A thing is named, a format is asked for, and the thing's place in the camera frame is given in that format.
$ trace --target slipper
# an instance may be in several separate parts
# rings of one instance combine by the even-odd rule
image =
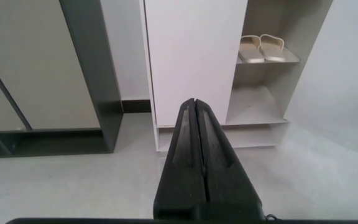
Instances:
[[[283,48],[283,39],[268,34],[260,36],[260,51],[266,60],[272,62],[285,62]]]
[[[241,37],[239,57],[244,63],[263,63],[264,56],[259,51],[260,38],[257,35]]]

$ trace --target tiled floor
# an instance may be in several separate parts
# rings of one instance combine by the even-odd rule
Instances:
[[[291,125],[277,148],[237,150],[280,218],[358,219],[358,154]],[[152,218],[165,154],[151,115],[125,114],[114,154],[0,159],[0,223],[17,217]]]

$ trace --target gray cabinet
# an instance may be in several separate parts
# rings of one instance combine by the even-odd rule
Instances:
[[[99,127],[58,0],[0,0],[0,78],[32,129]]]

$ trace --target white cabinet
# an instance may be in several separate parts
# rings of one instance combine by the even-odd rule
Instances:
[[[199,98],[226,120],[245,0],[145,2],[158,127],[174,126],[180,105]]]
[[[0,78],[33,129],[99,127],[58,0],[0,0]]]
[[[145,16],[158,151],[189,98],[233,147],[279,144],[290,121],[358,151],[358,2],[149,0]],[[242,62],[249,34],[284,39],[286,62]]]

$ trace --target black object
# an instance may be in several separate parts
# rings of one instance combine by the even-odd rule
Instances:
[[[180,107],[155,196],[154,218],[18,218],[8,224],[358,223],[265,217],[262,202],[211,108],[194,99]]]

